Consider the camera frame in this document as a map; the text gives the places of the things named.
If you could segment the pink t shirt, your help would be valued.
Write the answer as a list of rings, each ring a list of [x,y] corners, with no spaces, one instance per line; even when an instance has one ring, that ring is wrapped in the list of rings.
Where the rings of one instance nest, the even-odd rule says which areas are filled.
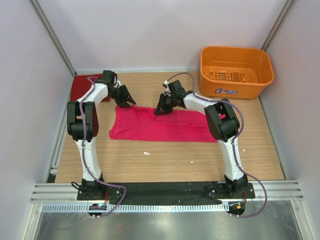
[[[115,108],[115,121],[109,131],[112,140],[148,142],[216,143],[205,115],[197,111],[174,110],[154,115],[154,108],[133,105]]]

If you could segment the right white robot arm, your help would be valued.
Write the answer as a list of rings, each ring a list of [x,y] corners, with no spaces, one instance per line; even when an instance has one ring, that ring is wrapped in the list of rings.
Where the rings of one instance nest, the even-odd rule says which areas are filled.
[[[226,98],[213,100],[186,91],[179,80],[165,81],[165,89],[160,94],[157,107],[153,114],[166,115],[173,112],[174,107],[195,110],[205,115],[209,132],[217,140],[225,166],[225,192],[231,198],[237,198],[248,186],[248,176],[242,169],[238,148],[240,122],[235,108]]]

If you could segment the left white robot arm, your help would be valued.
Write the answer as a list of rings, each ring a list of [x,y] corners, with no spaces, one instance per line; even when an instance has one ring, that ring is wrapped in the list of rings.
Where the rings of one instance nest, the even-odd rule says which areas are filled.
[[[101,200],[108,193],[103,172],[98,163],[96,137],[99,133],[97,106],[105,98],[113,99],[120,108],[131,108],[136,102],[112,70],[102,76],[89,76],[90,88],[77,100],[67,103],[66,128],[79,150],[82,164],[81,183],[72,182],[78,200]]]

